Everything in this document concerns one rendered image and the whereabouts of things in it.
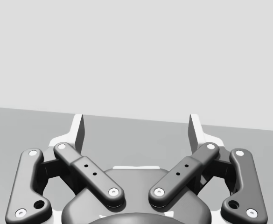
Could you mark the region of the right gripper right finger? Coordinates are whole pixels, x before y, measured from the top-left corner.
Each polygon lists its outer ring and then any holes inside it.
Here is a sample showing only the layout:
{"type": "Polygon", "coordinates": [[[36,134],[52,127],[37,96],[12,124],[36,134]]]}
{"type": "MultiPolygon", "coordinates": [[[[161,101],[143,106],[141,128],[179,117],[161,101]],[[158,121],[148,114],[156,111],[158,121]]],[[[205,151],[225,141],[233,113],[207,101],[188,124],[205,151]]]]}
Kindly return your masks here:
{"type": "Polygon", "coordinates": [[[252,153],[242,148],[228,151],[220,138],[203,131],[197,114],[189,116],[188,138],[192,154],[151,187],[150,204],[163,208],[184,188],[198,194],[215,176],[224,179],[230,192],[220,209],[224,221],[266,224],[268,215],[252,153]]]}

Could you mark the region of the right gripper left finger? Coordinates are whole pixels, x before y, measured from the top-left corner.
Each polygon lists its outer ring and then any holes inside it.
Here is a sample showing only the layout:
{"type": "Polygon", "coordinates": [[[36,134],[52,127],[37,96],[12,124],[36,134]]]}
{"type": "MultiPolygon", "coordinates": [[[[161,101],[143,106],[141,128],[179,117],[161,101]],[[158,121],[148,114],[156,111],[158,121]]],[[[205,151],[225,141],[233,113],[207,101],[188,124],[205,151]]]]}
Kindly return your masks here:
{"type": "Polygon", "coordinates": [[[75,195],[88,188],[107,208],[125,202],[120,185],[81,155],[84,135],[84,117],[76,114],[69,132],[53,138],[45,151],[31,148],[21,153],[5,215],[7,224],[43,224],[50,220],[53,210],[43,192],[48,180],[57,176],[75,195]]]}

